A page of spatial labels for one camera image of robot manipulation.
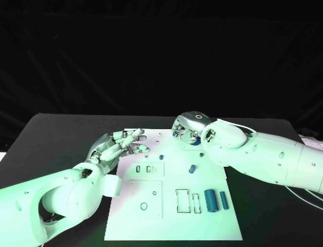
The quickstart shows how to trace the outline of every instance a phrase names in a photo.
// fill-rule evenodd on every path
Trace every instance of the table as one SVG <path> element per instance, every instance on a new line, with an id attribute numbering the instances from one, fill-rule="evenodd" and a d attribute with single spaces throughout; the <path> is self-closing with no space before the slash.
<path id="1" fill-rule="evenodd" d="M 255 131 L 301 141 L 291 124 L 278 119 L 226 121 Z M 124 128 L 168 129 L 174 117 L 37 114 L 0 163 L 0 189 L 72 168 L 86 158 L 103 133 Z M 225 168 L 243 241 L 103 241 L 111 198 L 93 216 L 44 244 L 60 246 L 323 246 L 323 211 L 278 185 Z"/>

